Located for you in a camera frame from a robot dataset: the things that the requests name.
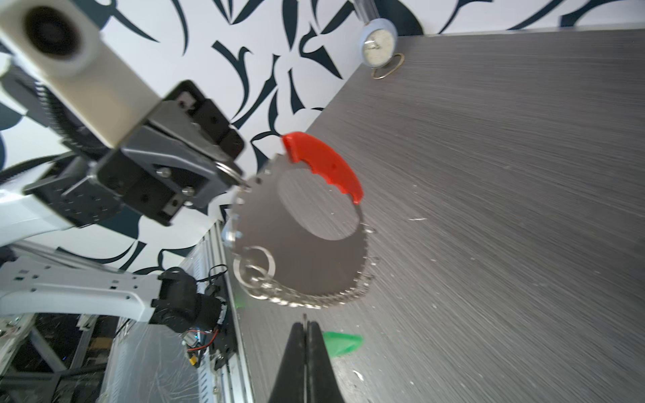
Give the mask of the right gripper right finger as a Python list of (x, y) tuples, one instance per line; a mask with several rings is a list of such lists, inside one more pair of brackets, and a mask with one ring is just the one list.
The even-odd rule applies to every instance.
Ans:
[(317, 322), (305, 322), (305, 402), (345, 403)]

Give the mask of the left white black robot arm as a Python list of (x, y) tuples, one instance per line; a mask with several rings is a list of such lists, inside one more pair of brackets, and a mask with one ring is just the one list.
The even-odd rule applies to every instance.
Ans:
[[(10, 167), (1, 174), (3, 245), (14, 248), (20, 229), (45, 223), (81, 228), (131, 208), (163, 226), (186, 204), (204, 208), (242, 181), (235, 160), (244, 147), (215, 103), (190, 81), (156, 97), (104, 44), (90, 66), (96, 79), (81, 85), (82, 106), (96, 107), (121, 140), (89, 143), (97, 135), (44, 73), (28, 68), (40, 103), (72, 151)], [(126, 317), (174, 332), (218, 332), (228, 302), (198, 291), (195, 278), (174, 267), (155, 276), (59, 265), (52, 258), (1, 259), (1, 312)]]

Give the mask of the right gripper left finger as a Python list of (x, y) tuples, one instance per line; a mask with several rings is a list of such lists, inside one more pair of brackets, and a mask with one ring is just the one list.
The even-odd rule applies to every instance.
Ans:
[(292, 326), (269, 403), (301, 403), (305, 399), (306, 334), (301, 322)]

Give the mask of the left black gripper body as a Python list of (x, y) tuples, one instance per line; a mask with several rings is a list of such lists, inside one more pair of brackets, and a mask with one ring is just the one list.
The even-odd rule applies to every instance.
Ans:
[(240, 184), (245, 142), (194, 82), (180, 82), (118, 147), (109, 149), (43, 84), (36, 92), (71, 152), (25, 193), (75, 227), (128, 207), (169, 226), (185, 204), (206, 208)]

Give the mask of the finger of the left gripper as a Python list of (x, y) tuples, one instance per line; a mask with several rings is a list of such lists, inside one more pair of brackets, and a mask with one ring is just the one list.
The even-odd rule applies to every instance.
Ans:
[(162, 167), (171, 169), (175, 187), (183, 190), (225, 191), (244, 183), (243, 172), (222, 171), (205, 166), (202, 161), (159, 129), (142, 127), (120, 146), (125, 156), (153, 174)]
[(165, 135), (178, 140), (193, 152), (203, 165), (222, 171), (237, 171), (233, 159), (208, 139), (203, 130), (176, 103), (160, 102), (150, 113), (148, 121)]

